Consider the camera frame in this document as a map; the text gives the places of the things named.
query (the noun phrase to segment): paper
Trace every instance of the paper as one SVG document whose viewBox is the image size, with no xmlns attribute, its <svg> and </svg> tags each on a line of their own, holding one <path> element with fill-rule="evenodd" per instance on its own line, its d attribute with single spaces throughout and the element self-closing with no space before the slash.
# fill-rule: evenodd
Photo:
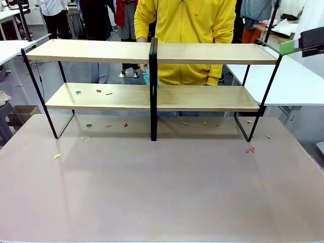
<svg viewBox="0 0 324 243">
<path fill-rule="evenodd" d="M 256 147 L 256 146 L 252 146 L 252 148 L 251 148 L 251 152 L 252 152 L 252 153 L 255 153 L 255 151 L 257 151 L 257 147 Z"/>
<path fill-rule="evenodd" d="M 56 158 L 60 157 L 61 155 L 62 155 L 62 154 L 59 153 L 59 154 L 55 155 L 55 156 L 53 157 L 53 159 L 56 159 Z"/>
<path fill-rule="evenodd" d="M 282 20 L 276 27 L 272 29 L 274 32 L 285 34 L 290 36 L 291 33 L 296 33 L 298 24 L 295 21 L 288 21 L 287 19 Z"/>
</svg>

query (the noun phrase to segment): shelf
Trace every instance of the shelf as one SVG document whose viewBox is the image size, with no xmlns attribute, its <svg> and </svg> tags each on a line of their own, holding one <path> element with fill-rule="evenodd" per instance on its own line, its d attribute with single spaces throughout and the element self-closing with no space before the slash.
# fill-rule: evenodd
<svg viewBox="0 0 324 243">
<path fill-rule="evenodd" d="M 52 39 L 27 54 L 29 60 L 148 63 L 150 43 Z M 256 44 L 159 43 L 158 63 L 275 64 Z"/>
<path fill-rule="evenodd" d="M 157 62 L 173 64 L 276 64 L 257 44 L 159 43 Z"/>
<path fill-rule="evenodd" d="M 48 109 L 149 111 L 149 86 L 65 83 L 46 103 Z"/>
<path fill-rule="evenodd" d="M 48 109 L 149 111 L 149 86 L 66 83 L 46 106 Z M 157 109 L 254 112 L 259 106 L 244 87 L 159 86 Z"/>
<path fill-rule="evenodd" d="M 148 63 L 150 43 L 52 39 L 27 53 L 29 60 Z"/>
<path fill-rule="evenodd" d="M 245 111 L 259 106 L 241 86 L 159 86 L 159 111 Z"/>
</svg>

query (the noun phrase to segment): green tape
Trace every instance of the green tape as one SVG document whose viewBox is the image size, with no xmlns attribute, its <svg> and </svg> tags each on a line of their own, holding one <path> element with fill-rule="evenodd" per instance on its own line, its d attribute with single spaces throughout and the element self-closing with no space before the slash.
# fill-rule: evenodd
<svg viewBox="0 0 324 243">
<path fill-rule="evenodd" d="M 289 42 L 282 43 L 280 45 L 280 55 L 288 55 L 294 52 L 300 51 L 299 48 L 295 49 L 294 40 L 290 40 Z"/>
</svg>

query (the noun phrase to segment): zipper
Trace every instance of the zipper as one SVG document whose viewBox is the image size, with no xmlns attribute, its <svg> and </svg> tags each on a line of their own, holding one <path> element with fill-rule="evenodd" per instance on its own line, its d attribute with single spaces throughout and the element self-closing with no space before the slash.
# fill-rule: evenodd
<svg viewBox="0 0 324 243">
<path fill-rule="evenodd" d="M 183 8 L 185 7 L 186 3 L 184 2 L 184 0 L 181 0 L 181 4 L 180 4 L 180 8 L 181 8 L 181 22 L 180 22 L 180 43 L 182 43 L 182 23 L 183 23 Z M 180 85 L 182 85 L 182 64 L 180 64 Z"/>
</svg>

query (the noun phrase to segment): yellow hoodie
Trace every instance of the yellow hoodie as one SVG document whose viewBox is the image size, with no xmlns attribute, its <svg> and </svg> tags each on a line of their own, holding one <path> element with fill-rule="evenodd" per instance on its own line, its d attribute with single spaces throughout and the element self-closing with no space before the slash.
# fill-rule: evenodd
<svg viewBox="0 0 324 243">
<path fill-rule="evenodd" d="M 159 43 L 231 43 L 236 0 L 139 0 L 136 38 L 155 20 Z M 222 65 L 159 64 L 164 85 L 217 85 Z"/>
</svg>

